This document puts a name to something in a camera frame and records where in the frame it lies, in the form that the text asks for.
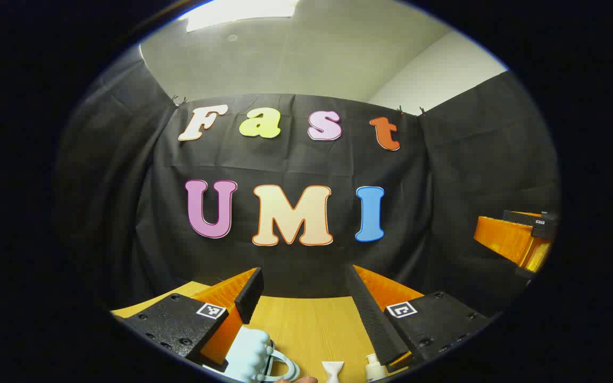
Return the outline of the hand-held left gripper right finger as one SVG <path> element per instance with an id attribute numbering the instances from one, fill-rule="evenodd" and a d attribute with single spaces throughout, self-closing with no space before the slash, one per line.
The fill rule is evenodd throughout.
<path id="1" fill-rule="evenodd" d="M 368 338 L 385 368 L 428 363 L 492 322 L 443 291 L 419 293 L 353 264 L 346 266 L 345 276 Z"/>

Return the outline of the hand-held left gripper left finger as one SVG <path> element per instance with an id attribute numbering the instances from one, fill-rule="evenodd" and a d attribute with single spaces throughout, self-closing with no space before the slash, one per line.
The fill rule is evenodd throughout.
<path id="1" fill-rule="evenodd" d="M 260 267 L 241 272 L 192 296 L 168 294 L 118 323 L 190 363 L 224 369 L 243 325 L 264 289 Z"/>

